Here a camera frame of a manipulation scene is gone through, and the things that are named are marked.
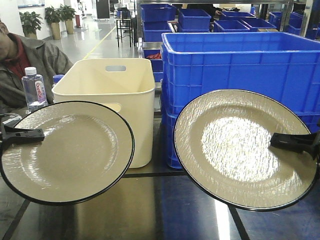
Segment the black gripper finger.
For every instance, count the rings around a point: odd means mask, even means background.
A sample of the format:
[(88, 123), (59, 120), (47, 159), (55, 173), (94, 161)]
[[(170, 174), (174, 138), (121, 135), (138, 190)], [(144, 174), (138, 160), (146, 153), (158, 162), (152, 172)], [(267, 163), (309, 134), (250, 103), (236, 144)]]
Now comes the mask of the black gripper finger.
[(271, 149), (281, 149), (294, 153), (308, 153), (313, 160), (320, 158), (320, 130), (308, 134), (273, 133), (269, 141)]
[(29, 144), (42, 142), (45, 139), (44, 132), (41, 128), (25, 129), (8, 126), (2, 118), (8, 117), (7, 113), (0, 114), (0, 136), (3, 144)]

